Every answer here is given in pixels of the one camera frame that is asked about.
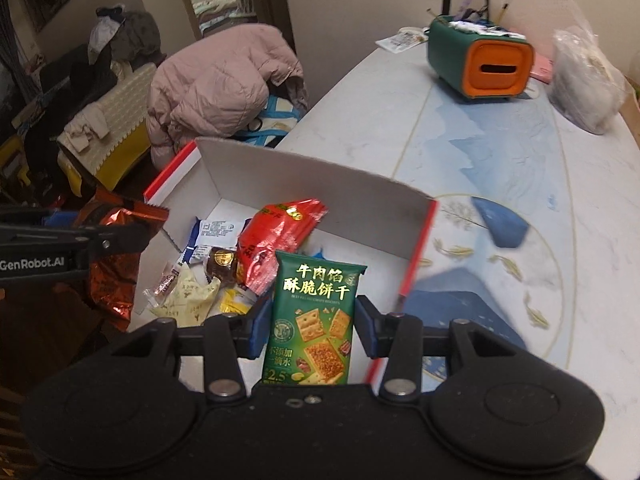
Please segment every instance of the blue table pattern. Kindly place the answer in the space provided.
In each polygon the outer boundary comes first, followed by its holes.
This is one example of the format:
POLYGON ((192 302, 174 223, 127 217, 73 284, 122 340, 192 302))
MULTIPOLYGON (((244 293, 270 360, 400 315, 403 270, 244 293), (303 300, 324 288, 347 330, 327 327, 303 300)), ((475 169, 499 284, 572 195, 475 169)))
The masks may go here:
MULTIPOLYGON (((558 367, 570 356, 575 240, 566 163, 543 85, 467 102, 438 81, 394 177, 440 200, 405 309, 464 317, 558 367)), ((446 376, 425 359, 423 390, 446 376)))

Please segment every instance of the candy wrapper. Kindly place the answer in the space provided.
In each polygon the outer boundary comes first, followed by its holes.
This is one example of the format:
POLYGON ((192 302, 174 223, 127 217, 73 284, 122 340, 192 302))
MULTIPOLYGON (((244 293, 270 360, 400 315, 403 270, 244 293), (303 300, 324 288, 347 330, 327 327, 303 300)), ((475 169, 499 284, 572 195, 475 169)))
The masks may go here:
POLYGON ((217 278, 221 286, 236 284, 238 258, 236 252, 222 247, 212 247, 204 261, 204 273, 209 280, 217 278))
POLYGON ((180 266, 180 274, 174 290, 164 303, 152 308, 158 317, 173 317, 178 327, 198 326, 204 322, 216 299, 220 280, 213 278, 209 285, 200 285, 187 264, 180 266))
POLYGON ((220 312, 222 314, 227 312, 246 314, 251 307, 254 306, 257 299, 257 296, 247 288, 244 288, 242 285, 235 285, 232 288, 222 291, 220 312))
MULTIPOLYGON (((148 228, 152 238, 168 216, 169 212, 164 208, 127 200, 105 189, 98 189, 78 213, 74 225, 126 225, 140 222, 148 228)), ((139 264, 140 254, 133 253, 114 254, 90 266, 87 281, 89 298, 123 332, 131 320, 139 264)))
POLYGON ((276 277, 275 251, 293 253, 327 213, 316 199, 262 208, 238 238, 238 282, 258 296, 276 277))
POLYGON ((143 294, 152 308, 164 303, 164 299, 174 290, 180 274, 180 265, 167 262, 162 271, 162 276, 154 288, 146 288, 143 294))

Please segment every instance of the white marble tabletop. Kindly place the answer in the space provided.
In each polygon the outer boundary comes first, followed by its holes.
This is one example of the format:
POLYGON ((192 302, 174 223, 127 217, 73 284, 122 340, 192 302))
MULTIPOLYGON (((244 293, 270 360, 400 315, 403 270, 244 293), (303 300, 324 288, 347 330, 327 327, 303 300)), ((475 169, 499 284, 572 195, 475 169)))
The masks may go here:
MULTIPOLYGON (((377 50, 278 149, 398 178, 434 81, 423 47, 397 55, 377 50)), ((640 475, 640 150, 621 117, 613 132, 593 136, 554 113, 577 260, 567 368, 606 409, 590 466, 603 478, 633 480, 640 475)))

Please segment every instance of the white cardboard box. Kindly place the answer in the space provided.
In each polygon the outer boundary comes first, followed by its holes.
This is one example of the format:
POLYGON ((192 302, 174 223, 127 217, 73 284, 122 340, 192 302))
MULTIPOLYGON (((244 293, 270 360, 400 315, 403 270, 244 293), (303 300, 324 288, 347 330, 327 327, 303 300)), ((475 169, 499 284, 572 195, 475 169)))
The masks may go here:
MULTIPOLYGON (((142 293, 153 287, 167 261, 178 258, 197 218, 251 218, 263 206, 318 198, 329 212, 311 235, 328 260, 364 264, 358 294, 381 312, 396 305, 398 291, 422 236, 433 200, 388 178, 315 158, 200 138, 178 154, 145 193, 170 210, 164 230, 142 254, 130 330, 155 319, 142 293)), ((370 360, 354 332, 350 383, 363 382, 370 360)), ((183 359, 180 378, 202 390, 200 358, 183 359)), ((262 358, 241 360, 247 388, 262 373, 262 358)))

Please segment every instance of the pen holder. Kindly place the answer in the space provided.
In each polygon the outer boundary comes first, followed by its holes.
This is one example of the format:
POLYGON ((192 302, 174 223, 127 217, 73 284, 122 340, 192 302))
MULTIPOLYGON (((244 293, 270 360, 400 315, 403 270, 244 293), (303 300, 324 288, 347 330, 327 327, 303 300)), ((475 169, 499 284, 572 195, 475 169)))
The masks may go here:
POLYGON ((469 99, 508 97, 527 86, 534 49, 526 40, 468 34, 433 20, 428 60, 438 75, 469 99))

